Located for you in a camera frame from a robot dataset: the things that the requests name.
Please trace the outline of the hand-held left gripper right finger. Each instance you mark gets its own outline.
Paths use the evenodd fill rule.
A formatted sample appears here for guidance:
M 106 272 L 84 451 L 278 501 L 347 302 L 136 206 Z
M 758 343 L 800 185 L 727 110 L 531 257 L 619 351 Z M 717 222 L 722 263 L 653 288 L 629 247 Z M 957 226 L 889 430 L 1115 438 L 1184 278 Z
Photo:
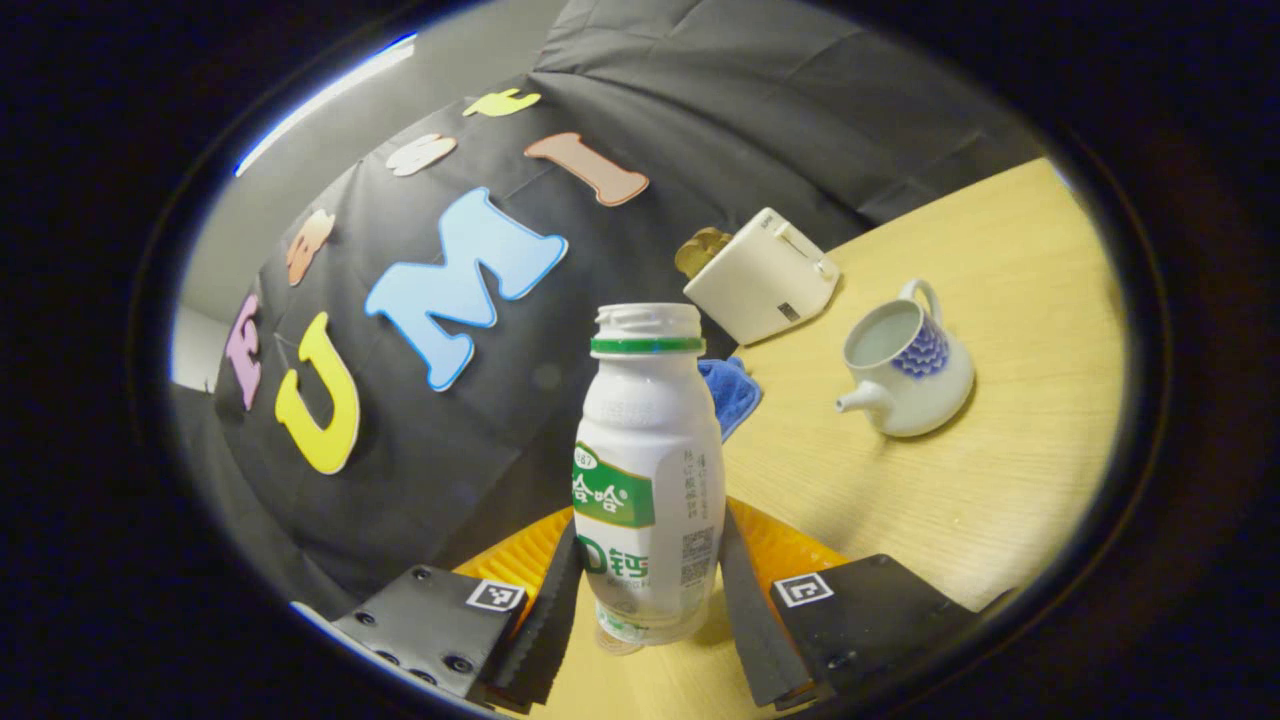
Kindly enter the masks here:
M 980 620 L 886 553 L 847 559 L 736 498 L 719 569 L 759 706 L 864 696 Z

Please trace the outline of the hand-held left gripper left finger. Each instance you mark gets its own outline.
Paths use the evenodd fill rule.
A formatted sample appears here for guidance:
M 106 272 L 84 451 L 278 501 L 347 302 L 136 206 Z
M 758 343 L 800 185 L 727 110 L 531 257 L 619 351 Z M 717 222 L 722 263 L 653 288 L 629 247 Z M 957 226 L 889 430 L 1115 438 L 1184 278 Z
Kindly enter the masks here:
M 527 711 L 563 662 L 581 574 L 563 509 L 457 568 L 412 566 L 332 620 L 330 637 L 415 689 Z

